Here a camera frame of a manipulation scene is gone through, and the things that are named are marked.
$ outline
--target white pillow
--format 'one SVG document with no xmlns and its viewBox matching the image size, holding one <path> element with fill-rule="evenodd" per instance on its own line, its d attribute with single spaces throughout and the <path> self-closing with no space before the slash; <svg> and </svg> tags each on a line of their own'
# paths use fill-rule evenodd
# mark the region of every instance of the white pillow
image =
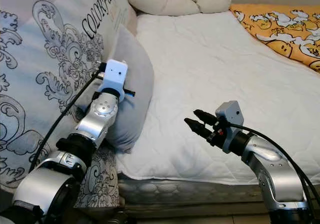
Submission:
<svg viewBox="0 0 320 224">
<path fill-rule="evenodd" d="M 194 1 L 201 13 L 217 13 L 228 11 L 231 0 L 192 0 Z"/>
<path fill-rule="evenodd" d="M 200 13 L 192 0 L 129 0 L 129 3 L 152 15 L 180 16 Z"/>
</svg>

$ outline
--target white mattress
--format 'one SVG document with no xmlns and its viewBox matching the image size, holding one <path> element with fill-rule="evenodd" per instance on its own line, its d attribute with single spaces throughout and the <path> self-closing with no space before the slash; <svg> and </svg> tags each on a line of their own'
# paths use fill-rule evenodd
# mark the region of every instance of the white mattress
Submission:
<svg viewBox="0 0 320 224">
<path fill-rule="evenodd" d="M 231 12 L 181 17 L 141 15 L 137 38 L 155 86 L 131 154 L 117 154 L 133 179 L 255 184 L 240 157 L 211 147 L 184 118 L 238 100 L 245 126 L 268 135 L 320 183 L 320 74 L 254 39 Z"/>
</svg>

